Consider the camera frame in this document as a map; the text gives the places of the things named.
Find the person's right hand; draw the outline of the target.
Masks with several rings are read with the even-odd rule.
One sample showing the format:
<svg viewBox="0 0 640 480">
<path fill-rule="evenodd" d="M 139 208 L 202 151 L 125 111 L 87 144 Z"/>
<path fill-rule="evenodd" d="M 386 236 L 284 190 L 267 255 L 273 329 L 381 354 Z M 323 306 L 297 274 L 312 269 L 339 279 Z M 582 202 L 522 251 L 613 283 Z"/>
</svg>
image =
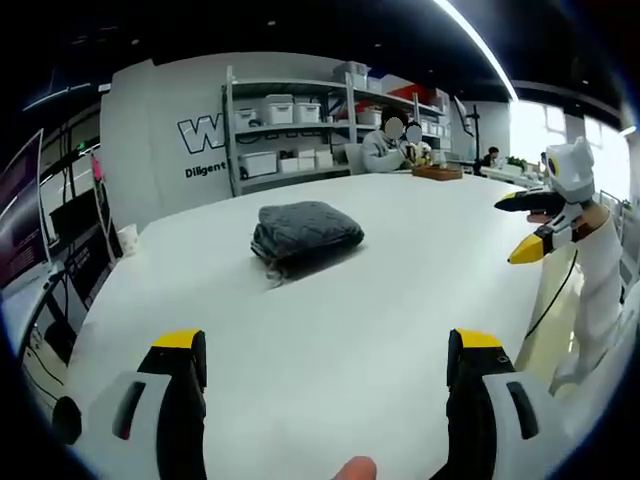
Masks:
<svg viewBox="0 0 640 480">
<path fill-rule="evenodd" d="M 599 203 L 591 202 L 581 216 L 573 222 L 575 242 L 583 240 L 602 227 L 610 217 L 610 210 Z"/>
</svg>

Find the person's left hand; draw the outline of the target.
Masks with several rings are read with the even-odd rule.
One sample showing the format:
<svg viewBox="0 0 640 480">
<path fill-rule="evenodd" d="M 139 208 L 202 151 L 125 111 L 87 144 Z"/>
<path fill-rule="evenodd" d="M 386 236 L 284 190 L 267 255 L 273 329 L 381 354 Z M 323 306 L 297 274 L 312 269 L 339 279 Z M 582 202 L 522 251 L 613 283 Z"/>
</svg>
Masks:
<svg viewBox="0 0 640 480">
<path fill-rule="evenodd" d="M 377 465 L 368 456 L 355 456 L 335 474 L 333 480 L 375 480 Z"/>
</svg>

